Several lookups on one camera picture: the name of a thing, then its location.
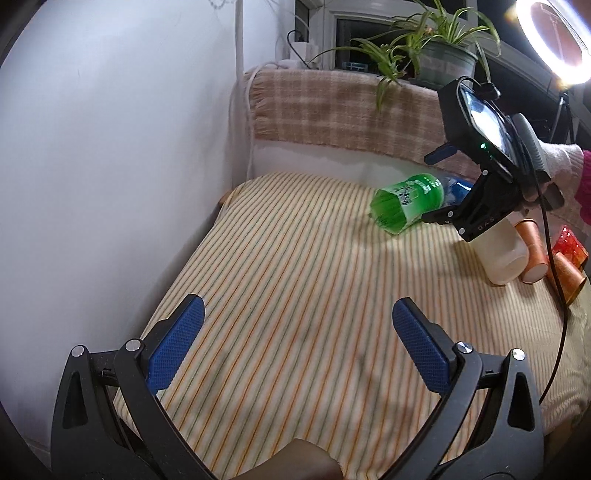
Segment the spider plant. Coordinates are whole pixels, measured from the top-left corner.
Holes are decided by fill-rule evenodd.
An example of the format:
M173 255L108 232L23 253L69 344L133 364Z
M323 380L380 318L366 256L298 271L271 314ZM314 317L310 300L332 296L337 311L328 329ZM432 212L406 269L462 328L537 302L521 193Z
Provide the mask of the spider plant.
M427 20L428 14L425 12L421 15L421 20L416 24L417 28L414 31L403 33L388 44L377 45L374 43L374 40L392 33L392 30L370 38L353 38L351 42L357 42L359 44L358 46L330 48L319 53L317 57L328 51L339 50L360 51L368 55L377 64L381 74L376 90L376 107L379 112L382 108L382 102L388 86L392 82L397 83L398 79L406 74L406 69L411 63L415 65L416 69L418 68L418 55L424 45L431 40L429 36L424 35Z
M483 33L489 33L496 42L498 54L501 54L501 39L499 38L499 34L490 19L485 14L474 9L474 7L460 8L453 14L453 16L451 16L441 4L441 0L434 0L436 9L430 9L421 0L413 1L416 4L421 5L421 7L424 9L424 12L410 15L409 17L392 17L392 29L411 30L417 35L423 35L429 40L439 41L451 45L466 47L469 44L473 44L476 47L476 51L478 52L478 59L484 68L486 78L490 82L491 70L488 66L488 61L486 59L484 50L482 49L480 42L478 42L478 39L482 38ZM460 22L460 16L470 11L474 11L478 18L482 20L484 25L478 25L477 27L465 29L465 27ZM424 20L425 15L428 18L427 23ZM420 56L420 53L420 50L408 52L416 72L418 72L416 69L420 68L418 64L418 57Z

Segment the plastic bottle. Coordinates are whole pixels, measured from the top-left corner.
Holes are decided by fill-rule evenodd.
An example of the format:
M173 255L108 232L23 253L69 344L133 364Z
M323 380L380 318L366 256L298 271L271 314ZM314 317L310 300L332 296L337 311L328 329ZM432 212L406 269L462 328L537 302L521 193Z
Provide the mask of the plastic bottle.
M379 189L371 201L371 215L387 232L398 235L421 218L423 213L441 208L444 199L441 181L428 173Z
M442 206L444 207L449 205L459 205L474 186L469 181L460 177L455 177L454 175L438 175L437 178L439 178L441 185L443 186L444 199Z

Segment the metal screw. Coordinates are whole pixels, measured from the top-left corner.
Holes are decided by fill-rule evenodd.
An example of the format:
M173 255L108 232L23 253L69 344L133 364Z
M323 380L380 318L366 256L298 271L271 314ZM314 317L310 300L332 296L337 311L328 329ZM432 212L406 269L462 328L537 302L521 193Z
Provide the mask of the metal screw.
M456 343L457 349L462 353L471 353L474 348L468 342L458 342Z
M137 338L134 338L125 344L125 349L128 352L137 352L141 345L141 342Z
M514 348L512 353L515 360L523 360L525 358L525 352L519 348Z
M80 356L84 353L84 347L82 345L76 345L72 351L72 356Z

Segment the red package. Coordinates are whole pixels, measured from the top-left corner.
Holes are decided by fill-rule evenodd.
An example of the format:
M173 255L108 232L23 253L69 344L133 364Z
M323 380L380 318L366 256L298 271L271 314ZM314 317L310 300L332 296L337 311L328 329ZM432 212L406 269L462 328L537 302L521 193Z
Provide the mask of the red package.
M585 268L585 264L589 258L589 254L583 244L577 240L573 231L566 225L562 226L560 236L552 249L552 253L557 252L561 252L579 270Z

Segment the plant pot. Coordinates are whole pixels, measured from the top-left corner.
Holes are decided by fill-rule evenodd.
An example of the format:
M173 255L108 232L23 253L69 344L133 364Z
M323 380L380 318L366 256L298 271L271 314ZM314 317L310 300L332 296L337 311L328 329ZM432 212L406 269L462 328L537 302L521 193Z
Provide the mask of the plant pot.
M412 83L439 90L461 76L474 76L478 57L463 47L430 41L418 58L421 71Z

